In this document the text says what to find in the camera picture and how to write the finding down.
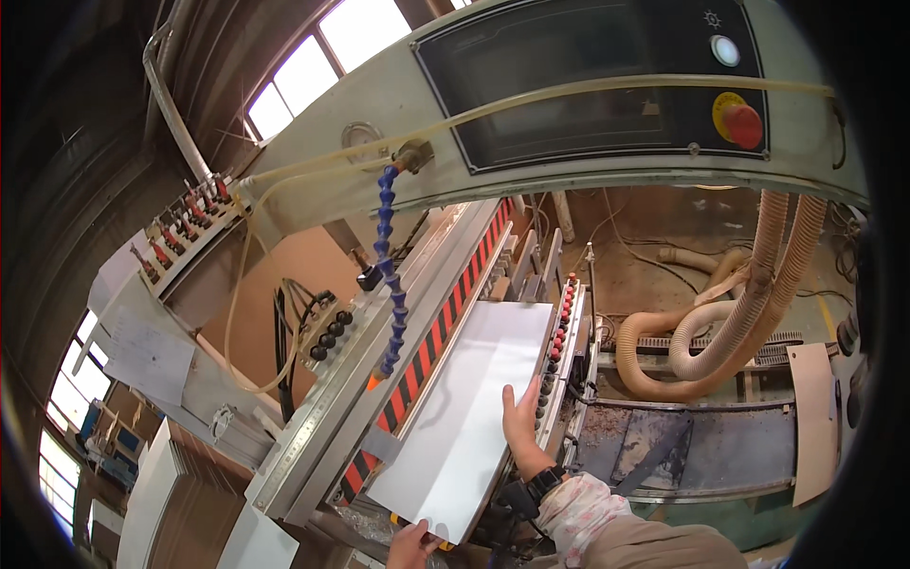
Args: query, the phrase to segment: window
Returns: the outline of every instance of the window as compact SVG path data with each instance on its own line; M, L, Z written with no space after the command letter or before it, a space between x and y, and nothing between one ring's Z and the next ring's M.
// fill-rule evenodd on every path
M249 117L263 139L274 137L289 125L293 118L274 83L266 85L262 95L249 108Z
M256 140L274 137L339 78L410 31L395 0L338 2L302 30L303 42L267 76L244 128Z
M303 40L275 74L275 86L295 117L338 80L313 36Z
M111 386L111 380L101 371L107 363L107 355L94 342L88 349L79 373L73 374L79 352L97 322L97 316L88 310L76 336L70 341L51 390L47 415L63 432L66 432L67 426L78 432L86 418L89 403L94 399L103 400Z
M394 0L344 0L322 18L319 29L345 73L410 34Z
M67 454L47 431L41 432L38 484L54 511L60 529L73 539L73 508L79 485L79 464Z

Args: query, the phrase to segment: left hand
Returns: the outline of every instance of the left hand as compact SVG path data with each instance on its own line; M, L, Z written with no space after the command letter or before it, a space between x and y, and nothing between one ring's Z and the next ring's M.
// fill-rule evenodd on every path
M427 533L430 523L420 520L392 537L387 569L424 569L427 558L442 544L442 539Z

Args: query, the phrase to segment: emergency stop button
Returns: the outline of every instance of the emergency stop button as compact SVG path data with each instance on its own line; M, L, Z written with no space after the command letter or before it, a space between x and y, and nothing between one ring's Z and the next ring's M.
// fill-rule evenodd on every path
M730 91L718 95L711 115L717 134L724 140L746 150L752 150L762 142L762 118L739 95Z

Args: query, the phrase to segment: orange nozzle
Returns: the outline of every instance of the orange nozzle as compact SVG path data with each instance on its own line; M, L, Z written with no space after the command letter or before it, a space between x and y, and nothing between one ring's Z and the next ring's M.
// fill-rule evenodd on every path
M377 378L376 374L371 373L369 375L369 382L367 383L367 391L373 391L380 383L382 383L382 380Z

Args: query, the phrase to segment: blue segmented hose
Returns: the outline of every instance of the blue segmented hose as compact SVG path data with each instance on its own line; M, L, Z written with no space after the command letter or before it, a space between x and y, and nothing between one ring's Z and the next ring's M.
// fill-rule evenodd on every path
M408 328L405 319L408 317L408 309L404 305L405 297L408 293L401 289L401 276L395 272L394 260L389 257L389 235L392 233L392 202L395 200L395 192L392 191L392 182L398 177L398 166L386 166L379 178L379 201L382 206L379 208L379 224L376 231L379 238L373 243L373 249L379 260L376 266L382 272L382 276L391 289L392 302L395 307L392 309L392 316L395 321L392 322L392 336L389 338L389 345L382 354L382 362L379 364L377 374L378 380L388 378L395 369L395 363L401 359L399 350L404 345L404 330Z

